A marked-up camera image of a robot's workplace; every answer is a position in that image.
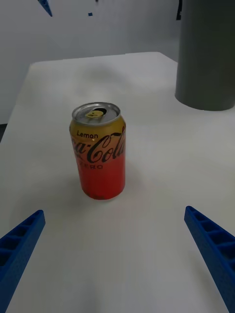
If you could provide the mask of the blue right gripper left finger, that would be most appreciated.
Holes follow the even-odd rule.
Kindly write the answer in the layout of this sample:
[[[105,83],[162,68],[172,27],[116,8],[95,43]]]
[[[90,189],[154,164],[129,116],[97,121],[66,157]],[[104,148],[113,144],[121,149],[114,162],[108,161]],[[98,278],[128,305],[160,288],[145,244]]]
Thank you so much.
[[[0,239],[0,312],[6,312],[46,224],[38,210]]]

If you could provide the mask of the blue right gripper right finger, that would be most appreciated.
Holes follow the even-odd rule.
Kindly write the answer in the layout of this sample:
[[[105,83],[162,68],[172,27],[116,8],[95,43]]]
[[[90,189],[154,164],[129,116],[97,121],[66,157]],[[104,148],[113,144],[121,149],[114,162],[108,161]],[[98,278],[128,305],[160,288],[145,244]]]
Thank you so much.
[[[191,206],[184,221],[228,311],[235,312],[235,237]]]

